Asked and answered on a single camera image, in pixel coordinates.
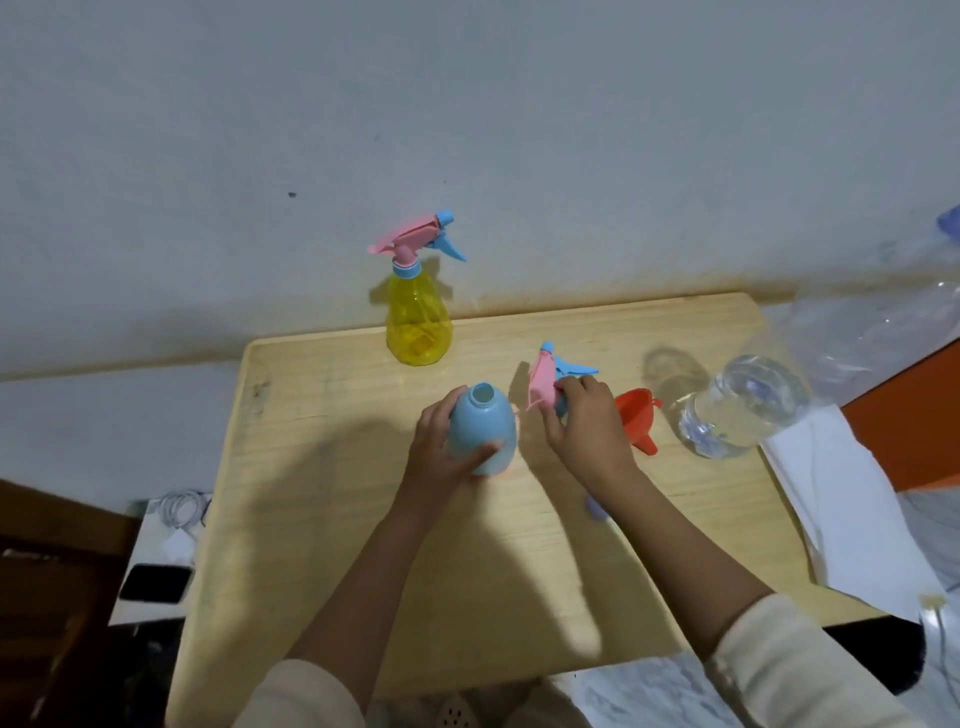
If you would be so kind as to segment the person's right hand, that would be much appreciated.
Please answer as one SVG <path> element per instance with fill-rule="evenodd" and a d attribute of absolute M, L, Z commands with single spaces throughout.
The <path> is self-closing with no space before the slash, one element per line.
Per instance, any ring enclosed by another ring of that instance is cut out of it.
<path fill-rule="evenodd" d="M 557 455 L 558 459 L 598 502 L 609 503 L 641 473 L 615 398 L 594 375 L 568 376 L 556 385 L 566 395 L 563 423 L 570 430 L 568 455 Z"/>

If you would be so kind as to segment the person's left hand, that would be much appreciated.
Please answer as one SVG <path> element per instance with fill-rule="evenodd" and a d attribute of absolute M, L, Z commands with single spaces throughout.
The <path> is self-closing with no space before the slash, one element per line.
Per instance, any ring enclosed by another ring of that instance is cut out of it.
<path fill-rule="evenodd" d="M 392 510 L 430 528 L 445 510 L 457 489 L 474 476 L 450 471 L 447 449 L 450 416 L 468 387 L 462 385 L 430 404 L 420 414 L 407 465 Z"/>

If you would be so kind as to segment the light blue plastic bottle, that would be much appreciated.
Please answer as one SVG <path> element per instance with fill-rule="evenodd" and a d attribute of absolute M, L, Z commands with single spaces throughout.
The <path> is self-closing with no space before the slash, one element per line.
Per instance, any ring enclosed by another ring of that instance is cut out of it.
<path fill-rule="evenodd" d="M 500 443 L 498 451 L 474 468 L 475 478 L 497 476 L 510 466 L 518 444 L 516 415 L 507 394 L 486 381 L 463 392 L 451 413 L 446 446 L 462 458 L 486 443 Z"/>

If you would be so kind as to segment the pink and blue trigger sprayer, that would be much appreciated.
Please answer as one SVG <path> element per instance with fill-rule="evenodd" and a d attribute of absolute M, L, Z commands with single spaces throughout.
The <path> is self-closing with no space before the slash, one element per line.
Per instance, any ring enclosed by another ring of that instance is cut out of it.
<path fill-rule="evenodd" d="M 556 383 L 567 377 L 582 378 L 598 374 L 599 370 L 596 368 L 578 365 L 559 357 L 554 342 L 543 342 L 529 372 L 527 410 L 537 409 L 540 404 L 545 404 L 554 408 L 558 418 L 565 418 L 569 403 L 566 394 Z"/>

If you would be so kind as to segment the person's right forearm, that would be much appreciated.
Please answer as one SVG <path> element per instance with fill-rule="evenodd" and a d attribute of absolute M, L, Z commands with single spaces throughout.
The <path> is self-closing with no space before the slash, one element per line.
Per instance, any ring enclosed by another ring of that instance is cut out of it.
<path fill-rule="evenodd" d="M 710 681 L 748 728 L 928 728 L 637 466 L 593 467 L 578 479 L 626 536 Z"/>

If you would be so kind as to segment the person's left forearm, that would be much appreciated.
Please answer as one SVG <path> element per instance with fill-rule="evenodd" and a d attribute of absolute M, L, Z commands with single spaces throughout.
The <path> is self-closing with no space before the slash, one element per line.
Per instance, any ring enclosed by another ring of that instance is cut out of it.
<path fill-rule="evenodd" d="M 402 593 L 464 475 L 406 475 L 330 598 L 253 690 L 231 728 L 367 728 Z"/>

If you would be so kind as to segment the orange plastic funnel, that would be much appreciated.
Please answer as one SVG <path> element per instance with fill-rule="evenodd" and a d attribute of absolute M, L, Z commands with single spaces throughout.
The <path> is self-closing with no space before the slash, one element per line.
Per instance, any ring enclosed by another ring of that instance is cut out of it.
<path fill-rule="evenodd" d="M 623 431 L 643 455 L 655 456 L 659 448 L 651 437 L 655 413 L 663 403 L 647 388 L 632 389 L 614 398 Z"/>

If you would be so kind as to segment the yellow spray bottle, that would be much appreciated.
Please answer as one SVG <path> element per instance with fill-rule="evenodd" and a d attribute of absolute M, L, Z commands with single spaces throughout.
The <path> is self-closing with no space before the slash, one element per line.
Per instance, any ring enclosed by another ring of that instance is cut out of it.
<path fill-rule="evenodd" d="M 452 343 L 450 313 L 421 260 L 423 250 L 455 261 L 467 257 L 450 240 L 451 210 L 442 209 L 403 225 L 366 247 L 371 256 L 390 259 L 386 344 L 393 357 L 411 367 L 439 362 Z"/>

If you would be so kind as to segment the clear plastic water bottle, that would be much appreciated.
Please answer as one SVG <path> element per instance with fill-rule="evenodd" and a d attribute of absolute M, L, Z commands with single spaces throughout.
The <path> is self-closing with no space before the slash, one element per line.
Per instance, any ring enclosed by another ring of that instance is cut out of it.
<path fill-rule="evenodd" d="M 709 459 L 745 455 L 797 424 L 813 393 L 794 368 L 776 358 L 742 354 L 729 360 L 678 416 L 678 435 Z"/>

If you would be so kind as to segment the white perforated slipper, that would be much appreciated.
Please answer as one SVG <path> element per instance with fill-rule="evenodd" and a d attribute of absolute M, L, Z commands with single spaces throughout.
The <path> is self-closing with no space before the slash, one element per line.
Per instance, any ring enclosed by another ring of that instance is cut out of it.
<path fill-rule="evenodd" d="M 438 706 L 434 728 L 489 728 L 483 710 L 462 692 L 450 693 Z"/>

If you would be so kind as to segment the white paper sheet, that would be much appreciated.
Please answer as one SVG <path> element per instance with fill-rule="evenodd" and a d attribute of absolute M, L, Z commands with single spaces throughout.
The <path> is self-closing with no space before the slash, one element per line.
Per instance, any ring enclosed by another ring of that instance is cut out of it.
<path fill-rule="evenodd" d="M 886 473 L 838 407 L 814 409 L 760 448 L 798 517 L 819 585 L 915 624 L 947 601 Z"/>

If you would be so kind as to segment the large clear plastic bottle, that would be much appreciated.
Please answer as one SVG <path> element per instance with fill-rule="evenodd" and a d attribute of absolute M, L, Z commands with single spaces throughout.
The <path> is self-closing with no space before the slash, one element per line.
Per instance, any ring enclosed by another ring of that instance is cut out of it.
<path fill-rule="evenodd" d="M 760 335 L 820 407 L 842 406 L 960 329 L 960 203 L 922 232 L 844 253 Z"/>

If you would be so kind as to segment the white low shelf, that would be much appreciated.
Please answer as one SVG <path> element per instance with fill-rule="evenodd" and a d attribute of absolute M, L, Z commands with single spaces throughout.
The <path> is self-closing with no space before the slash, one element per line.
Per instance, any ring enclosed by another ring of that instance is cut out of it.
<path fill-rule="evenodd" d="M 197 576 L 200 543 L 206 532 L 211 502 L 211 493 L 198 491 L 171 491 L 147 502 L 123 581 L 136 564 L 171 565 L 162 554 L 161 543 L 177 528 L 192 533 L 197 539 L 195 564 L 192 566 L 195 573 L 184 600 L 179 604 L 120 601 L 117 595 L 108 619 L 109 626 L 143 625 L 186 618 L 189 612 L 191 588 Z"/>

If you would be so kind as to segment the black smartphone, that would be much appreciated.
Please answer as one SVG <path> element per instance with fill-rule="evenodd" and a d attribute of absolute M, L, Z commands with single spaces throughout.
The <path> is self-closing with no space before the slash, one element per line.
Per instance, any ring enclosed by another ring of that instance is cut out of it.
<path fill-rule="evenodd" d="M 184 601 L 194 577 L 192 566 L 135 564 L 126 575 L 118 601 L 176 605 Z"/>

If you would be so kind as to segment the dark brown wooden furniture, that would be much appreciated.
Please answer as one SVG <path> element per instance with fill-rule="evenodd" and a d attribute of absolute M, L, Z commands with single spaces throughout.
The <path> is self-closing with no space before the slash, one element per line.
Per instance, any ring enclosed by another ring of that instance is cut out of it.
<path fill-rule="evenodd" d="M 0 478 L 0 728 L 87 728 L 140 520 Z"/>

